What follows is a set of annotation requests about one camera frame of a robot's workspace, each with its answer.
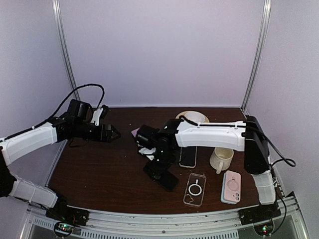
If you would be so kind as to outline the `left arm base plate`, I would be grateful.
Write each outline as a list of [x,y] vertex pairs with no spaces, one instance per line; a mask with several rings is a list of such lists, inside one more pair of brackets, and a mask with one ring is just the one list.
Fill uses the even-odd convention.
[[66,213],[62,213],[53,209],[47,209],[45,216],[72,226],[86,226],[89,218],[89,211],[77,208],[68,208]]

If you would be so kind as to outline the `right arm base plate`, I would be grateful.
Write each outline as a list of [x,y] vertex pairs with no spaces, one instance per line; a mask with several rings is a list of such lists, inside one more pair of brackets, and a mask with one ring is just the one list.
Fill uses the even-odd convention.
[[279,217],[281,210],[277,202],[269,205],[257,205],[250,208],[240,209],[238,211],[242,225],[254,224],[272,218]]

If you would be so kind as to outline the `beige ceramic saucer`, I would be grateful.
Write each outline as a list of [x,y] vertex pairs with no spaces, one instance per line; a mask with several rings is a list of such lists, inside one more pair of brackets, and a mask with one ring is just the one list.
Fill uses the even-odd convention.
[[[186,113],[187,111],[183,111],[183,112],[180,112],[175,118],[176,119],[179,119],[181,116],[184,116],[184,114]],[[206,120],[204,123],[209,123],[209,119],[207,116],[205,116]]]

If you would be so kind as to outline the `purple smartphone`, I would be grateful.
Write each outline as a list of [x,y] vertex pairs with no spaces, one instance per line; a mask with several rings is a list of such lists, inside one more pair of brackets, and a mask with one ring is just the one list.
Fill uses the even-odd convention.
[[131,131],[131,134],[132,134],[133,138],[136,138],[138,130],[139,130],[139,128],[134,129],[134,130]]

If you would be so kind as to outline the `right aluminium frame post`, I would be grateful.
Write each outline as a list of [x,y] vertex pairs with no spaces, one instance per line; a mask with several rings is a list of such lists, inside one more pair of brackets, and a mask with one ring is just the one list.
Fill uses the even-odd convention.
[[241,111],[244,112],[245,114],[248,112],[247,108],[248,108],[249,100],[253,91],[255,80],[257,79],[257,74],[258,74],[258,70],[259,70],[259,66],[260,66],[260,62],[262,58],[263,48],[266,43],[266,38],[267,38],[267,33],[268,33],[269,23],[271,18],[271,6],[272,6],[271,0],[264,0],[260,31],[259,31],[259,37],[257,41],[255,56],[253,60],[253,65],[252,65],[248,85],[247,85],[244,99],[241,105]]

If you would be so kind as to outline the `aluminium frame post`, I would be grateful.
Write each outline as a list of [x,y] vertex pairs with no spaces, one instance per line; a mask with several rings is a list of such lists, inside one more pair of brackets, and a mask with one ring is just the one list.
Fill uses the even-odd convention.
[[253,65],[252,65],[248,85],[247,85],[244,99],[241,105],[241,111],[244,112],[245,114],[248,112],[247,108],[248,108],[249,100],[253,91],[255,80],[257,79],[257,74],[258,74],[258,70],[259,70],[259,66],[260,66],[260,62],[262,58],[263,48],[266,43],[266,38],[267,38],[267,33],[268,33],[269,23],[271,18],[271,6],[272,6],[271,0],[264,0],[260,31],[259,31],[259,37],[257,41],[255,56],[253,60]]
[[74,73],[73,69],[71,66],[71,61],[70,61],[70,56],[67,48],[67,42],[65,38],[65,32],[64,32],[64,27],[63,27],[63,20],[62,20],[62,14],[61,14],[61,6],[60,6],[60,1],[59,0],[52,0],[52,6],[53,6],[53,13],[56,21],[56,26],[57,26],[57,31],[59,35],[59,41],[60,41],[60,46],[62,49],[62,55],[63,55],[63,62],[65,65],[66,73],[67,73],[67,78],[69,81],[69,84],[71,86],[72,90],[75,90],[73,93],[73,96],[76,100],[80,100],[80,95],[78,93],[78,90],[75,88],[77,87],[75,78],[74,78]]

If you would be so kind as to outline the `white ceramic bowl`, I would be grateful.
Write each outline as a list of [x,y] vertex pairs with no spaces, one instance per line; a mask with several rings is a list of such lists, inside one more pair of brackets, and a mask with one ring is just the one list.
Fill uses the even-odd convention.
[[200,112],[196,112],[196,111],[187,111],[184,116],[188,119],[191,120],[193,122],[196,123],[204,123],[206,118],[205,115],[200,113]]

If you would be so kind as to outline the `cream ceramic mug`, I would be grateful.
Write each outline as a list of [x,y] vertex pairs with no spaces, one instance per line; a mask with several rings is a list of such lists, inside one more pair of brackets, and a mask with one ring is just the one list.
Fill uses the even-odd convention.
[[216,147],[209,160],[210,166],[215,169],[216,174],[220,174],[230,167],[233,156],[233,149]]

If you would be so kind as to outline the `aluminium front rail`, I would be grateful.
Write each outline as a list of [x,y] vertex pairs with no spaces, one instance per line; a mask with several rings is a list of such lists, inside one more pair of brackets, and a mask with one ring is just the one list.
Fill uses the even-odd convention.
[[[239,209],[175,215],[89,210],[86,226],[76,226],[66,239],[310,239],[296,198],[286,197],[284,202],[285,220],[284,205],[278,200],[282,215],[273,219],[279,229],[271,237],[257,233],[262,222],[242,224]],[[45,210],[29,206],[18,239],[59,239],[53,230],[56,223]]]

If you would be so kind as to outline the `left aluminium frame post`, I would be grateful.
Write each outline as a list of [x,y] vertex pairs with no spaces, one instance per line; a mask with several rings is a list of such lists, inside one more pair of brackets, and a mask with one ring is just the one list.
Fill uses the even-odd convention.
[[60,41],[60,46],[62,49],[62,55],[63,55],[63,62],[65,65],[66,73],[67,73],[67,78],[69,81],[69,84],[71,86],[72,90],[75,90],[73,93],[73,96],[76,100],[80,100],[80,95],[78,93],[78,90],[75,88],[77,87],[75,78],[74,78],[74,73],[73,69],[71,66],[71,61],[70,61],[70,56],[67,48],[67,42],[65,38],[65,32],[64,32],[64,27],[63,27],[63,20],[62,20],[62,14],[61,14],[61,6],[60,6],[60,1],[59,0],[52,0],[52,6],[53,6],[53,13],[56,21],[56,26],[57,26],[57,31],[59,35],[59,41]]

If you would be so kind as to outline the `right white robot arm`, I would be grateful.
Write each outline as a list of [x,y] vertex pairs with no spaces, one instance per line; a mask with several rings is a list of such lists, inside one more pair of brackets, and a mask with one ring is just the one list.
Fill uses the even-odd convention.
[[256,216],[265,220],[275,211],[276,192],[269,161],[269,141],[255,117],[212,123],[195,122],[181,115],[177,119],[169,119],[163,128],[144,124],[132,133],[139,154],[148,158],[144,172],[168,191],[172,191],[178,183],[178,179],[168,171],[175,162],[175,150],[221,147],[243,152],[244,169],[254,179],[261,204],[256,208]]

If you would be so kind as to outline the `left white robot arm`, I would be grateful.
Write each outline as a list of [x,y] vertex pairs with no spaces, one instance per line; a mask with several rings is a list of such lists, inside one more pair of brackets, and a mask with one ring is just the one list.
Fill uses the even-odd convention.
[[0,140],[0,195],[16,197],[32,203],[52,208],[53,214],[61,221],[67,221],[72,211],[60,202],[61,198],[47,187],[11,174],[8,166],[17,159],[64,140],[81,138],[88,141],[112,142],[121,134],[111,124],[100,121],[106,116],[108,107],[101,106],[93,110],[90,119],[86,119],[91,109],[89,103],[71,100],[67,111],[59,117],[50,117],[40,126],[33,126],[23,133],[8,136]]

